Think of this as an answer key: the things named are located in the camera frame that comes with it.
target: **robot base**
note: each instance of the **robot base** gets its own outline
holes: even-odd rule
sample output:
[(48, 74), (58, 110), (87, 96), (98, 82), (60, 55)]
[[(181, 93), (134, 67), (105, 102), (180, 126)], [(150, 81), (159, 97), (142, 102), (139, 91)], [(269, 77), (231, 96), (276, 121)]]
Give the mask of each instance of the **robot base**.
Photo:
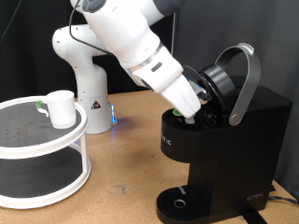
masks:
[(86, 133), (104, 133), (112, 128), (114, 124), (112, 106), (107, 95), (94, 98), (79, 97), (78, 103), (83, 106), (87, 113), (89, 126)]

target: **black rubber mat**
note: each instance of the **black rubber mat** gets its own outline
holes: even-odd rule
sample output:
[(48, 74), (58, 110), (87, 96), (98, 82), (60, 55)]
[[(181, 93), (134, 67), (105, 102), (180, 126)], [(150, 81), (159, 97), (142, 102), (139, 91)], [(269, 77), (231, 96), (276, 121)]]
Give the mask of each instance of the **black rubber mat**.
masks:
[(50, 118), (36, 110), (35, 102), (0, 109), (0, 147), (30, 147), (53, 141), (79, 126), (81, 115), (78, 111), (76, 115), (73, 127), (55, 129)]
[(65, 188), (81, 174), (81, 154), (72, 147), (36, 158), (0, 160), (0, 195), (11, 198), (47, 195)]

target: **coffee maker handle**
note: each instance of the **coffee maker handle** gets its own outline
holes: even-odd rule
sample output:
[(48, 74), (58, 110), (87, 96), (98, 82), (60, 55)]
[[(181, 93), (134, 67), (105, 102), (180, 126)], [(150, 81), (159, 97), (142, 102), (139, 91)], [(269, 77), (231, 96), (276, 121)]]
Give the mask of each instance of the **coffee maker handle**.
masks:
[(235, 106), (229, 118), (232, 126), (238, 125), (249, 107), (249, 103), (253, 97), (261, 78), (261, 62), (255, 54), (254, 48), (249, 44), (238, 44), (237, 46), (226, 49), (216, 61), (216, 65), (223, 70), (227, 64), (239, 53), (245, 53), (248, 61), (248, 73), (241, 92), (238, 95)]

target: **gray wall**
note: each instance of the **gray wall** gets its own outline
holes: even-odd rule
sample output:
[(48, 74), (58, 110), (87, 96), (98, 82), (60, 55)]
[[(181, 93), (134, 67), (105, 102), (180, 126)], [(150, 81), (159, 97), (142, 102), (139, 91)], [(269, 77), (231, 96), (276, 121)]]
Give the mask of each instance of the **gray wall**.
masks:
[[(200, 70), (238, 43), (251, 44), (259, 55), (260, 85), (293, 101), (275, 179), (299, 199), (299, 1), (186, 1), (175, 45), (179, 62)], [(230, 75), (246, 74), (243, 57), (230, 64)]]

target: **blue light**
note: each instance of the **blue light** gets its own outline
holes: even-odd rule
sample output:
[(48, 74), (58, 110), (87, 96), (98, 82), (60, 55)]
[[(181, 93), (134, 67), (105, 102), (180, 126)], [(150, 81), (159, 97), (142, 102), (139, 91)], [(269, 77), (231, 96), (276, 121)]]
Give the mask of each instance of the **blue light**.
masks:
[(116, 123), (118, 120), (114, 117), (114, 105), (111, 105), (112, 108), (112, 122)]

